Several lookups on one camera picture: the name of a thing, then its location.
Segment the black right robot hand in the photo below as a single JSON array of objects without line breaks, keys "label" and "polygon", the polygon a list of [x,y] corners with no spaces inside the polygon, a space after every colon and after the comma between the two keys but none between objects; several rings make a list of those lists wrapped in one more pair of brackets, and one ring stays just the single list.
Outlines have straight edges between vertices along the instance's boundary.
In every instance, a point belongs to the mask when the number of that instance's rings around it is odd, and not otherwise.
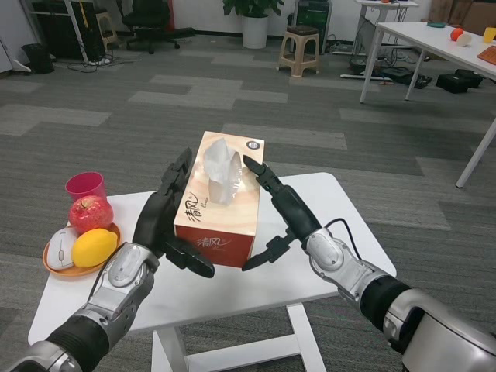
[{"label": "black right robot hand", "polygon": [[270,194],[272,205],[287,225],[285,236],[275,236],[266,244],[265,251],[248,259],[242,267],[242,271],[248,271],[278,260],[290,249],[294,240],[299,240],[305,249],[307,238],[322,225],[293,187],[283,184],[265,163],[259,164],[247,155],[243,156],[243,162],[256,175],[260,186]]}]

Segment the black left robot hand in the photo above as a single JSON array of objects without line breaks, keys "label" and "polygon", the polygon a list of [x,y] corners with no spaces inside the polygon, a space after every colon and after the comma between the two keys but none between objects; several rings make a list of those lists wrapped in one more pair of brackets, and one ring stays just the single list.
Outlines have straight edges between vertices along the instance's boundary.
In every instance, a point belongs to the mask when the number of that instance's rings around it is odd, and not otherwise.
[{"label": "black left robot hand", "polygon": [[200,252],[174,232],[174,219],[191,172],[192,151],[185,149],[169,165],[157,191],[147,199],[133,235],[133,242],[148,248],[156,257],[166,257],[181,269],[212,278],[215,268]]}]

